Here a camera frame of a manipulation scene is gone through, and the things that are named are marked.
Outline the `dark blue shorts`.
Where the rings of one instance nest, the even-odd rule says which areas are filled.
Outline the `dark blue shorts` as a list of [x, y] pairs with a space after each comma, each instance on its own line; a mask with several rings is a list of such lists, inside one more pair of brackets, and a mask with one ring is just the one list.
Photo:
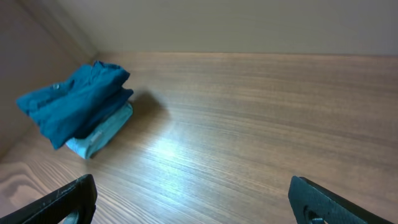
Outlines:
[[16, 104], [57, 150], [71, 138], [87, 137], [125, 105], [134, 93], [123, 87], [129, 76], [119, 65], [96, 61], [64, 82], [19, 97]]

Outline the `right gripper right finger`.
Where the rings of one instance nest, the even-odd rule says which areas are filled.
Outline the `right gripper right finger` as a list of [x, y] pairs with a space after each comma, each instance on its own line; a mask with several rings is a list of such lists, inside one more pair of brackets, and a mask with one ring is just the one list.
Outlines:
[[304, 177], [291, 178], [288, 198], [298, 224], [392, 224]]

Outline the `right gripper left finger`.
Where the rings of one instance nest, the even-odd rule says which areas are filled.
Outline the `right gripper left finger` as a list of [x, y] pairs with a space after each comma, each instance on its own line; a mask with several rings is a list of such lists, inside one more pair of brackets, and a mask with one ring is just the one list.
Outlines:
[[86, 174], [2, 217], [1, 223], [91, 223], [97, 196], [94, 178]]

